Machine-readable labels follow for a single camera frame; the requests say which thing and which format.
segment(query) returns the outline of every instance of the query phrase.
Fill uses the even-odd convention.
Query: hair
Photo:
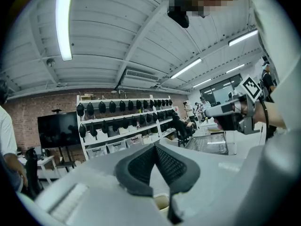
[[[8,98],[8,85],[0,79],[0,105],[3,105]]]

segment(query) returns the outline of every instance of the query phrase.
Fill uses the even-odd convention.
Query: white ceiling
[[[167,4],[72,0],[73,59],[63,61],[56,39],[55,0],[32,0],[2,52],[1,76],[17,96],[54,90],[58,83],[61,89],[113,88],[126,68],[158,76],[163,88],[189,90],[238,65],[251,66],[262,56],[256,36],[228,46],[230,39],[254,28],[248,0],[236,0],[205,18],[190,16],[188,29],[167,16]],[[170,79],[198,57],[201,63]],[[46,65],[48,58],[55,60],[53,67]]]

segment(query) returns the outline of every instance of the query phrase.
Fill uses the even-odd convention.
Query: black chair
[[[38,179],[38,157],[34,148],[30,148],[25,153],[27,160],[25,168],[28,179],[27,195],[35,199],[43,190],[43,186]]]

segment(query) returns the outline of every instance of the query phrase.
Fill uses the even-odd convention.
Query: black tv screen
[[[76,112],[38,117],[38,130],[43,148],[80,144]]]

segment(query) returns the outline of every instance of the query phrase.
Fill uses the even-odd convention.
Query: forearm
[[[15,171],[20,172],[21,174],[24,174],[24,167],[23,165],[19,162],[18,158],[14,154],[6,154],[4,155],[4,160],[7,164],[7,166]]]
[[[277,105],[275,103],[269,103],[269,102],[265,102],[264,104],[267,107],[267,111],[268,111],[269,125],[286,129],[283,118],[281,114],[279,114],[278,112]],[[257,102],[255,106],[254,119],[255,121],[266,123],[264,109],[259,102]]]

